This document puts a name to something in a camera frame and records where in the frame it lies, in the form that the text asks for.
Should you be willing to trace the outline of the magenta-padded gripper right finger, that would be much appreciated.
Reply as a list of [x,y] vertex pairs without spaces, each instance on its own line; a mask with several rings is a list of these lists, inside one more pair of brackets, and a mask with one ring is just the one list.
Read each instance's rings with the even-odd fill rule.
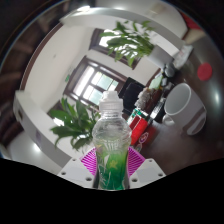
[[133,148],[128,150],[127,176],[129,188],[143,187],[166,176],[156,161],[152,158],[145,159]]

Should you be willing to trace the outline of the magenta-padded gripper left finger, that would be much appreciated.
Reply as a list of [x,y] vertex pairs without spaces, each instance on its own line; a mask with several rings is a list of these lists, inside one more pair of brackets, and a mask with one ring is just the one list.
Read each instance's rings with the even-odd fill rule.
[[97,187],[97,159],[95,149],[80,158],[72,158],[58,176],[84,188]]

